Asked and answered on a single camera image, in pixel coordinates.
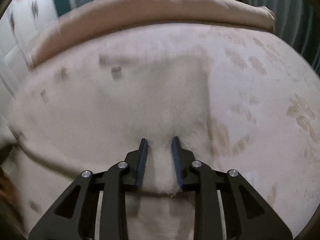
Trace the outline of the beige sweater with black hearts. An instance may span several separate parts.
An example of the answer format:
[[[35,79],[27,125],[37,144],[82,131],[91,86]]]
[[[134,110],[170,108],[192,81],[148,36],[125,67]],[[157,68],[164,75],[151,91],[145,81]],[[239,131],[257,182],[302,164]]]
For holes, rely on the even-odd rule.
[[[146,139],[151,153],[143,189],[175,193],[173,137],[212,161],[206,64],[178,55],[107,67],[44,68],[19,91],[8,124],[26,155],[68,177],[108,169]]]

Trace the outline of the pink floral bed blanket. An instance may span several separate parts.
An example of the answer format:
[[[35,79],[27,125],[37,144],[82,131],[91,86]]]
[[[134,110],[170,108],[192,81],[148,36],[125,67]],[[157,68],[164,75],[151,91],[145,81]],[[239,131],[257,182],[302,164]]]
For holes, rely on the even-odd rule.
[[[25,84],[44,68],[147,63],[182,54],[206,64],[213,157],[207,164],[222,172],[238,170],[298,235],[319,205],[319,78],[275,35],[203,24],[133,28],[65,50],[39,65]],[[26,232],[81,172],[65,176],[23,149],[6,171],[18,189]],[[130,239],[192,239],[193,215],[191,196],[177,191],[142,188],[141,196],[127,198]]]

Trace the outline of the white panelled wardrobe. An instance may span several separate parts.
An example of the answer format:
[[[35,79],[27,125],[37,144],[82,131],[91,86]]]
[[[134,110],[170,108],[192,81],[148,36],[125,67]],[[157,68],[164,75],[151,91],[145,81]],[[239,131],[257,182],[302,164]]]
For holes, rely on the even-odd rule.
[[[12,0],[1,17],[1,115],[29,75],[35,43],[56,20],[54,0]]]

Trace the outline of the folded pink duvet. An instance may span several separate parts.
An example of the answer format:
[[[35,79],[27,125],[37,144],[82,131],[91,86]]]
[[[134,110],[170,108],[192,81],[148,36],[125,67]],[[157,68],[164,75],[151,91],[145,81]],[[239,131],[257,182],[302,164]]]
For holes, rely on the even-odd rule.
[[[274,32],[276,17],[265,6],[235,0],[94,0],[61,16],[43,32],[29,68],[100,35],[162,22],[221,23]]]

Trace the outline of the grey-green striped curtain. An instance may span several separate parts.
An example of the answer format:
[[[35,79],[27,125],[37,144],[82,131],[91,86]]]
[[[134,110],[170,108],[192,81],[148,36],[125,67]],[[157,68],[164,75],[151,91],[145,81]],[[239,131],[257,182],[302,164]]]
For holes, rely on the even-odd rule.
[[[266,6],[276,16],[276,35],[295,49],[319,74],[319,17],[307,0],[242,0]]]

